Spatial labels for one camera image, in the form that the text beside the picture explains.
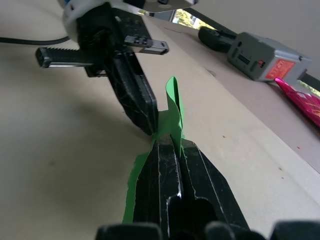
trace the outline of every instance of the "green paper strip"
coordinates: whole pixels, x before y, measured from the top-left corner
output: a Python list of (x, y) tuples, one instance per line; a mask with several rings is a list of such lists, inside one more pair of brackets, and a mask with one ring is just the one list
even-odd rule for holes
[[(152, 146), (155, 141), (165, 134), (170, 134), (177, 153), (181, 154), (181, 139), (183, 136), (184, 106), (179, 94), (177, 79), (173, 76), (165, 85), (168, 110), (160, 111), (158, 117), (158, 132), (152, 137)], [(136, 203), (136, 186), (139, 174), (150, 152), (138, 155), (128, 179), (125, 210), (122, 223), (132, 223)]]

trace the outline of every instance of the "window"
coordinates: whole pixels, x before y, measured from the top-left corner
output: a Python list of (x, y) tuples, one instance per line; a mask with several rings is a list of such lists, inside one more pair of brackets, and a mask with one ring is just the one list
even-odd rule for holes
[(172, 22), (194, 29), (200, 29), (202, 26), (214, 29), (212, 26), (206, 24), (204, 21), (201, 21), (199, 18), (192, 16), (190, 13), (186, 12), (183, 9), (178, 9), (175, 12)]

